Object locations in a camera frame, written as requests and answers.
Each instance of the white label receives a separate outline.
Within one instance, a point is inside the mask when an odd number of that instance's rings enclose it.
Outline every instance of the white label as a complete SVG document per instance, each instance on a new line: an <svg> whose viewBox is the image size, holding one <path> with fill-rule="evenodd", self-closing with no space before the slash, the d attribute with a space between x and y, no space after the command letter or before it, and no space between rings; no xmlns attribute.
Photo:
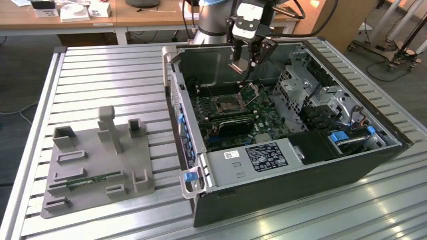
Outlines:
<svg viewBox="0 0 427 240"><path fill-rule="evenodd" d="M95 27L99 27L99 26L114 26L112 23L94 23L94 26Z"/></svg>
<svg viewBox="0 0 427 240"><path fill-rule="evenodd" d="M241 154L239 154L239 151L230 151L230 152L225 152L225 156L226 156L226 159L234 159L234 158L239 158Z"/></svg>

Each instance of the gray floor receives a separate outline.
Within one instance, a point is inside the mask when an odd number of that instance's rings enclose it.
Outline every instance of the gray floor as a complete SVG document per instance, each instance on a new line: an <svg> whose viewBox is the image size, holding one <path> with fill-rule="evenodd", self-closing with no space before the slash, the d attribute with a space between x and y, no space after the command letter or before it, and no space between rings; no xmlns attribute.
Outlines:
<svg viewBox="0 0 427 240"><path fill-rule="evenodd" d="M375 10L367 19L369 25L375 27L387 9ZM385 28L383 36L393 27L394 22L402 17L395 13L393 19ZM418 22L413 21L405 28L399 36L405 40ZM146 32L132 37L130 44L144 43L168 43L174 37L172 31ZM186 33L182 31L179 40L186 39ZM423 29L418 35L413 47L417 49L427 39L427 29ZM24 106L39 100L44 80L50 68L54 48L62 46L56 36L19 36L10 37L7 43L0 46L0 112L20 110ZM365 70L366 67L383 59L358 48L354 52L346 53L354 64ZM386 64L375 66L373 73L378 78L390 80L407 73L407 67L399 68L395 72L387 72ZM417 67L414 72L402 77L395 82L375 81L386 90L391 97L409 110L415 118L427 124L427 84L425 80L427 68L423 64ZM32 120L36 107L24 112ZM27 137L31 126L19 115L0 115L0 184L15 181L16 172L20 165L23 151L26 148ZM8 204L11 187L0 187L0 220Z"/></svg>

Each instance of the circuit board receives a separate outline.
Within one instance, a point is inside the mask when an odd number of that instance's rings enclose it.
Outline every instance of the circuit board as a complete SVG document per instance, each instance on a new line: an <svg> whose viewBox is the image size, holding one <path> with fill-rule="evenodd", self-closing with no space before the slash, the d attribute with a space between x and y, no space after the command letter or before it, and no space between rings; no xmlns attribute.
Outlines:
<svg viewBox="0 0 427 240"><path fill-rule="evenodd" d="M239 90L235 94L205 94L191 99L209 152L282 139L290 134L270 99L271 91L254 83Z"/></svg>

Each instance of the white box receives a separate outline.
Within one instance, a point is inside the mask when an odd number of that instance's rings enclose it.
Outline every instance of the white box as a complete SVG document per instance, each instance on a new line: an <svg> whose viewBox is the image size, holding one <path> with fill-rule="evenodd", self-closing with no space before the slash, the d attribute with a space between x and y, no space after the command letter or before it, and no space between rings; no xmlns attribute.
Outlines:
<svg viewBox="0 0 427 240"><path fill-rule="evenodd" d="M88 7L88 14L91 17L110 18L112 14L112 6L108 2L92 2Z"/></svg>
<svg viewBox="0 0 427 240"><path fill-rule="evenodd" d="M63 23L71 23L71 22L80 22L80 21L90 21L90 13L88 9L84 8L82 12L71 13L68 11L60 11L60 21Z"/></svg>
<svg viewBox="0 0 427 240"><path fill-rule="evenodd" d="M43 9L43 10L34 10L35 15L38 16L38 18L51 18L51 17L59 17L60 13L59 11L55 9Z"/></svg>
<svg viewBox="0 0 427 240"><path fill-rule="evenodd" d="M31 5L38 18L59 17L59 10L52 0L32 0Z"/></svg>

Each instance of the aluminum table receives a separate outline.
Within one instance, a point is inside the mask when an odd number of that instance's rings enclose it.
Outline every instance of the aluminum table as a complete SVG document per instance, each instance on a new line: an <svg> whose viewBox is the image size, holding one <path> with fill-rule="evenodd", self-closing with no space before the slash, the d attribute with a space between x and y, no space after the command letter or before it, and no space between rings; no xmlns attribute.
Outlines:
<svg viewBox="0 0 427 240"><path fill-rule="evenodd" d="M54 55L0 239L421 239L427 237L427 129L335 48L310 39L367 99L417 143L358 183L213 225L193 227L163 87L166 44L75 47ZM155 193L52 219L40 217L55 127L98 128L142 118Z"/></svg>

